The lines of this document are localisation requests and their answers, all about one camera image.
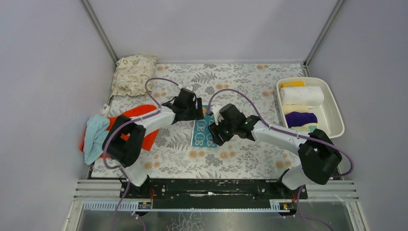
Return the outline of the teal bunny pattern towel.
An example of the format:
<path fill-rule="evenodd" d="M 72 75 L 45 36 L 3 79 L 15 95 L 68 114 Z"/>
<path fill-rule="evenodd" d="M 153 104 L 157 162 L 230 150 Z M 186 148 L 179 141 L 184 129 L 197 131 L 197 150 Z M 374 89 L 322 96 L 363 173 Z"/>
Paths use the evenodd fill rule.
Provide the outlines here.
<path fill-rule="evenodd" d="M 215 122 L 213 115 L 206 113 L 208 105 L 203 105 L 204 118 L 196 120 L 193 125 L 191 145 L 193 147 L 217 148 L 218 145 L 213 142 L 212 135 L 208 129 L 209 125 Z"/>

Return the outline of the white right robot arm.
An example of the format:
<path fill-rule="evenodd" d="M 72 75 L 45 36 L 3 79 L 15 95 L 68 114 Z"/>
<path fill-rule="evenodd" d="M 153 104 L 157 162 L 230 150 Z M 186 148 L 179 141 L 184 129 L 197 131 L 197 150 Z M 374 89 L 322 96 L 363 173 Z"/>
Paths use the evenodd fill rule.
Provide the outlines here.
<path fill-rule="evenodd" d="M 265 142 L 296 154 L 300 165 L 287 169 L 278 181 L 289 190 L 314 182 L 325 185 L 342 160 L 329 137 L 320 129 L 298 133 L 281 126 L 268 125 L 257 115 L 245 116 L 228 103 L 214 105 L 207 111 L 214 117 L 208 129 L 215 144 L 222 146 L 233 136 L 251 141 Z"/>

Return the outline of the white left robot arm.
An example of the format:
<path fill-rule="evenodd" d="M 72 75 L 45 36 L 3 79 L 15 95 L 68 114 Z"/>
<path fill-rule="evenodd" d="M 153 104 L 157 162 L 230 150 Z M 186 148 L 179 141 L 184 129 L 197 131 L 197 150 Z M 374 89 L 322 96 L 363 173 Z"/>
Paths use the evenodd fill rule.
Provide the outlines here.
<path fill-rule="evenodd" d="M 137 163 L 145 137 L 180 121 L 203 118 L 202 99 L 193 91 L 182 88 L 178 96 L 159 105 L 149 114 L 118 116 L 102 145 L 103 155 L 119 162 L 119 167 L 129 183 L 141 187 L 149 177 L 145 169 Z"/>

